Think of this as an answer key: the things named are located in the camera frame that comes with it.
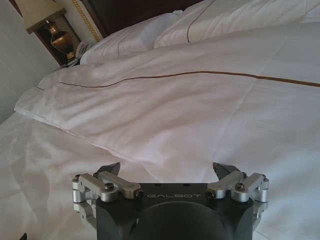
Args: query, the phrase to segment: white pillow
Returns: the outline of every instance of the white pillow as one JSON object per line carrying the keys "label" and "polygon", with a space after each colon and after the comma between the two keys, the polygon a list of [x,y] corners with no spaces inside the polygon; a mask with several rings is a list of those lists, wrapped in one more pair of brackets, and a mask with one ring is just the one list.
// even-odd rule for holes
{"label": "white pillow", "polygon": [[320,0],[204,0],[188,7],[158,36],[154,47],[301,22],[319,4]]}
{"label": "white pillow", "polygon": [[88,50],[80,64],[102,64],[123,55],[152,49],[156,38],[179,13],[165,13],[114,32]]}

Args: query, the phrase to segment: black object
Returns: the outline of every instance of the black object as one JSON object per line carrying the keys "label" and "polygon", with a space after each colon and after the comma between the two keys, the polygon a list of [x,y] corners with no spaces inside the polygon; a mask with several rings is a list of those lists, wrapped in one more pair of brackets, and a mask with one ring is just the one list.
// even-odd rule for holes
{"label": "black object", "polygon": [[27,240],[27,233],[23,234],[22,237],[20,238],[20,240]]}
{"label": "black object", "polygon": [[205,195],[206,183],[140,183],[137,200],[96,201],[98,240],[252,240],[253,204]]}

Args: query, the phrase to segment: wooden furniture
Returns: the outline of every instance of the wooden furniture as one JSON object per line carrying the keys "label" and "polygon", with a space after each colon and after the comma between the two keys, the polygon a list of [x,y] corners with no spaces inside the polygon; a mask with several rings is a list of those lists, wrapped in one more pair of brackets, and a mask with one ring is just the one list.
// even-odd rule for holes
{"label": "wooden furniture", "polygon": [[[9,1],[14,6],[14,8],[18,11],[18,13],[22,15],[16,1],[15,0],[9,0]],[[64,15],[60,15],[55,17],[54,21],[56,22],[56,24],[61,30],[66,31],[71,35],[74,49],[77,49],[77,46],[80,43],[80,39],[75,33],[75,31],[73,30],[73,28],[71,27],[71,25],[69,24],[66,17]],[[51,44],[52,35],[48,29],[46,29],[45,27],[40,27],[40,28],[37,28],[34,31],[34,33],[60,66],[63,66],[68,63],[67,56],[64,53],[57,50],[54,46],[52,46]]]}
{"label": "wooden furniture", "polygon": [[81,0],[105,38],[160,14],[185,10],[201,0]]}

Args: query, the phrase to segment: white bedsheet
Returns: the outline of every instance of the white bedsheet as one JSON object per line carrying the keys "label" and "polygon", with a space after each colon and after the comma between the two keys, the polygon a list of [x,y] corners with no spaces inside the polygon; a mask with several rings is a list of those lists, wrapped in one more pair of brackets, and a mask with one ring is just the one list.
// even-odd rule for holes
{"label": "white bedsheet", "polygon": [[120,177],[157,182],[141,164],[119,159],[84,139],[15,113],[0,125],[2,240],[94,240],[73,211],[71,180],[121,162]]}
{"label": "white bedsheet", "polygon": [[319,23],[291,24],[77,66],[48,76],[16,110],[162,182],[214,181],[212,162],[264,173],[257,239],[316,240],[320,87],[268,78],[319,84],[319,39]]}

